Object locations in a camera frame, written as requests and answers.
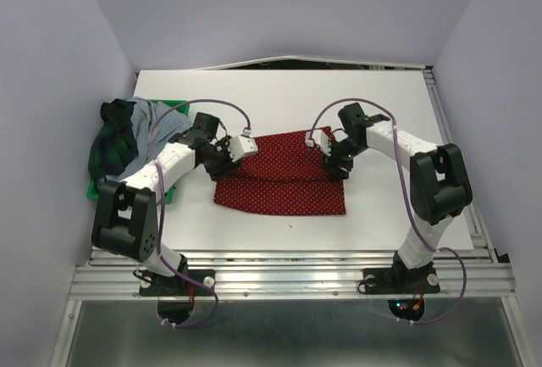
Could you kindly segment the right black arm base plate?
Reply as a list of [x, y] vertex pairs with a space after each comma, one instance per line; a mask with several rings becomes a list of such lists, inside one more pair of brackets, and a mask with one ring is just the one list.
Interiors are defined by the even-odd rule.
[[362, 271], [365, 293], [368, 295], [413, 295], [440, 293], [439, 279], [435, 268], [425, 266], [420, 269], [400, 269], [399, 267], [367, 268]]

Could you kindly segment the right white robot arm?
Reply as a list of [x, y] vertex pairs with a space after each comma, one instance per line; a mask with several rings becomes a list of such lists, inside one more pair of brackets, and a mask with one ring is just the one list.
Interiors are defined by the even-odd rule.
[[344, 139], [334, 141], [316, 126], [305, 135], [306, 145], [320, 150], [321, 166], [332, 181], [348, 179], [354, 158], [367, 150], [395, 161], [410, 229], [391, 266], [363, 270], [359, 286], [368, 295], [409, 294], [419, 288], [437, 293], [434, 256], [442, 249], [440, 240], [473, 200], [462, 151], [453, 143], [437, 145], [400, 130], [386, 108], [368, 115], [364, 103], [340, 100]]

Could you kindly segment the red polka dot skirt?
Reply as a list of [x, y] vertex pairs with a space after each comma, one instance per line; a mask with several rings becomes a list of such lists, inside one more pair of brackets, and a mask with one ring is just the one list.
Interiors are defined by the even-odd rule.
[[249, 214], [335, 216], [346, 214], [345, 189], [320, 167], [321, 152], [305, 143], [305, 131], [255, 139], [258, 153], [216, 182], [213, 202]]

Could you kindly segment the dark green plaid skirt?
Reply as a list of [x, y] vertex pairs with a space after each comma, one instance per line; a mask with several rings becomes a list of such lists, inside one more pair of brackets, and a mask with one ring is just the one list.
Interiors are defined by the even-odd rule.
[[114, 99], [100, 107], [102, 128], [91, 145], [88, 171], [96, 183], [103, 183], [108, 175], [121, 175], [137, 156], [131, 117], [134, 103]]

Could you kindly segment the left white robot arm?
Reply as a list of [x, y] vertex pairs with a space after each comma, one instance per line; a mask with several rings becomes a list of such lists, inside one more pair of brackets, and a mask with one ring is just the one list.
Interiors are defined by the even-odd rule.
[[242, 159], [231, 152], [230, 144], [246, 138], [226, 135], [218, 139], [220, 125], [220, 119], [211, 114], [196, 114], [192, 127], [173, 135], [156, 159], [122, 181], [106, 181], [100, 189], [92, 245], [143, 268], [135, 274], [142, 296], [186, 294], [193, 287], [188, 283], [187, 258], [158, 241], [157, 204], [163, 194], [157, 167], [162, 169], [166, 188], [198, 167], [205, 169], [211, 181], [232, 174]]

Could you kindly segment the aluminium rail frame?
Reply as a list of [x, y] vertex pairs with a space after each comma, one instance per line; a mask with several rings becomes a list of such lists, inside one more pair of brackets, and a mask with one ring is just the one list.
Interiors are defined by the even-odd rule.
[[512, 267], [498, 261], [478, 210], [444, 236], [440, 292], [417, 325], [397, 320], [386, 296], [360, 287], [387, 268], [408, 230], [394, 163], [360, 156], [346, 183], [345, 217], [264, 217], [213, 204], [203, 170], [179, 182], [164, 239], [192, 271], [213, 270], [214, 296], [196, 328], [163, 325], [129, 259], [92, 251], [75, 270], [54, 366], [534, 366]]

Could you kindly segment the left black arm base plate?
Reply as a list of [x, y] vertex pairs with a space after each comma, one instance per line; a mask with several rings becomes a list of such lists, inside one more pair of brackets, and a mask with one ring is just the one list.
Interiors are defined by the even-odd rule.
[[149, 270], [134, 270], [132, 275], [140, 282], [141, 297], [211, 297], [213, 294], [206, 288], [194, 285], [177, 276], [166, 277]]

